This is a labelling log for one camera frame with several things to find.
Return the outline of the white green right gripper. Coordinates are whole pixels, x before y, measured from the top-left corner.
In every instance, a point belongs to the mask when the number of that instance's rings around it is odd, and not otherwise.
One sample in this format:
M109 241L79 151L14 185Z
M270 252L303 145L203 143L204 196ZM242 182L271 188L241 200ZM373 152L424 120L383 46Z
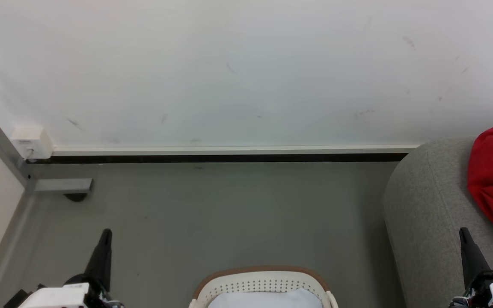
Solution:
M466 290L452 298L450 308L493 308L493 270L466 227L460 228L460 257Z

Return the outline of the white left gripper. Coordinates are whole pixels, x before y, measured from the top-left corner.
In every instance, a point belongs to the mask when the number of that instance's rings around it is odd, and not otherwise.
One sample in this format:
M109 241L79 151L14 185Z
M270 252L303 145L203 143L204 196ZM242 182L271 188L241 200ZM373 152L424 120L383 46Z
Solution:
M61 287L39 284L34 292L17 293L18 308L123 308L112 299L112 231L102 231L84 274L75 275Z

